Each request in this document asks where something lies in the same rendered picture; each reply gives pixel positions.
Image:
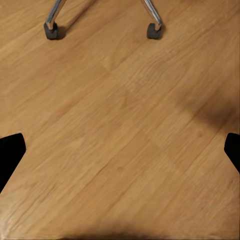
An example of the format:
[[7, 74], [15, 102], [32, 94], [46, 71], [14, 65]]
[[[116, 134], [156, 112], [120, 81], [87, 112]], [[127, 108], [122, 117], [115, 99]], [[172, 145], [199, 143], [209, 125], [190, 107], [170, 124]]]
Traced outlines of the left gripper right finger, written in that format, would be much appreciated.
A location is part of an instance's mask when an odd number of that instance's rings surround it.
[[240, 173], [240, 135], [229, 133], [227, 135], [224, 151]]

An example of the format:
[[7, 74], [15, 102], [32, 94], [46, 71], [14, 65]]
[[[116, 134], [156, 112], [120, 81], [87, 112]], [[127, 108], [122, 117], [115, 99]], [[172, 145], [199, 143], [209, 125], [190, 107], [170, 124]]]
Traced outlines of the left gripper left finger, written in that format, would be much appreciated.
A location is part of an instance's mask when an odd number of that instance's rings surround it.
[[21, 133], [0, 138], [0, 193], [26, 152]]

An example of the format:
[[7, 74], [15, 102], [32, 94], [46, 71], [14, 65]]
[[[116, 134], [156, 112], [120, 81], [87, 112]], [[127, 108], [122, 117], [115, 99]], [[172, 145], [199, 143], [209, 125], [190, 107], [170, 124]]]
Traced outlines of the swivel chair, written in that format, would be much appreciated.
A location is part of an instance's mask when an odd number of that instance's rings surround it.
[[[151, 23], [148, 26], [146, 36], [148, 38], [159, 39], [161, 36], [161, 26], [163, 22], [150, 0], [140, 0], [140, 1], [142, 2], [142, 4], [144, 5], [144, 7], [146, 8], [149, 15], [154, 21], [154, 23]], [[66, 0], [56, 0], [54, 6], [52, 7], [46, 19], [46, 22], [43, 25], [47, 39], [60, 37], [58, 26], [57, 26], [57, 23], [55, 22], [55, 19], [58, 16], [59, 12], [61, 11], [65, 3], [66, 3]]]

